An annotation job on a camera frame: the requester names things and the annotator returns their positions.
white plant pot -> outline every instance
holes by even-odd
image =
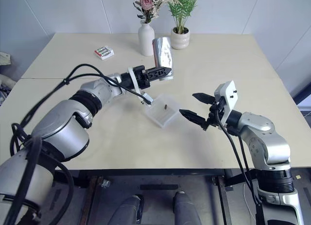
[[[176,34],[173,29],[171,30],[171,46],[177,50],[184,49],[189,45],[190,31],[186,34]]]
[[[144,56],[152,56],[154,54],[152,40],[155,38],[155,31],[150,26],[150,23],[140,21],[141,27],[138,29],[138,39],[140,53]]]

pink flower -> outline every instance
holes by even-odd
[[[140,3],[144,10],[150,10],[152,8],[152,0],[140,0]]]

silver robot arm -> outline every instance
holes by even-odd
[[[275,131],[269,119],[249,112],[241,115],[237,130],[249,148],[256,169],[264,224],[268,225],[270,220],[303,225],[286,140]]]
[[[86,129],[92,126],[94,116],[105,104],[125,94],[125,89],[139,91],[150,87],[151,81],[172,79],[173,60],[169,39],[167,37],[155,39],[153,46],[154,68],[145,69],[144,66],[138,66],[130,68],[131,72],[129,70],[123,74],[114,73],[108,76],[123,88],[114,87],[114,83],[108,83],[100,78],[81,85],[71,98],[61,101],[49,111],[32,131],[32,137],[42,139],[41,151],[59,162],[78,156],[89,143]],[[28,162],[29,148],[26,143],[23,149],[0,166],[0,224],[3,224],[4,220],[7,224],[8,211]],[[52,186],[55,168],[56,165],[40,155],[19,215],[11,219],[13,221],[9,224],[19,221],[24,214],[29,221],[36,220],[36,214]]]
[[[211,104],[208,119],[189,110],[180,113],[204,130],[209,125],[226,125],[228,133],[240,135],[247,144],[258,179],[260,205],[256,206],[257,225],[304,225],[298,192],[294,188],[290,164],[290,147],[266,117],[233,110],[238,95],[233,81],[221,84],[214,96],[193,94],[199,101]]]

white wall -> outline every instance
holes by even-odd
[[[304,101],[298,104],[300,111],[311,111],[311,95],[309,95]]]
[[[55,32],[136,33],[132,1],[0,0],[0,51],[13,62],[1,73],[20,78]],[[169,33],[173,24],[163,7],[152,26]],[[198,0],[187,26],[193,33],[252,33],[292,96],[311,82],[311,0]]]

potted plant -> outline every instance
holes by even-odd
[[[158,17],[160,8],[165,3],[176,3],[177,0],[134,0],[133,5],[141,14],[137,15],[141,19],[141,27],[138,30],[140,53],[145,56],[153,55],[152,40],[155,32],[150,26],[152,19]]]
[[[171,45],[175,49],[184,49],[189,45],[190,30],[185,27],[185,24],[196,2],[197,0],[178,0],[178,2],[169,3],[170,12],[176,24],[171,31]]]

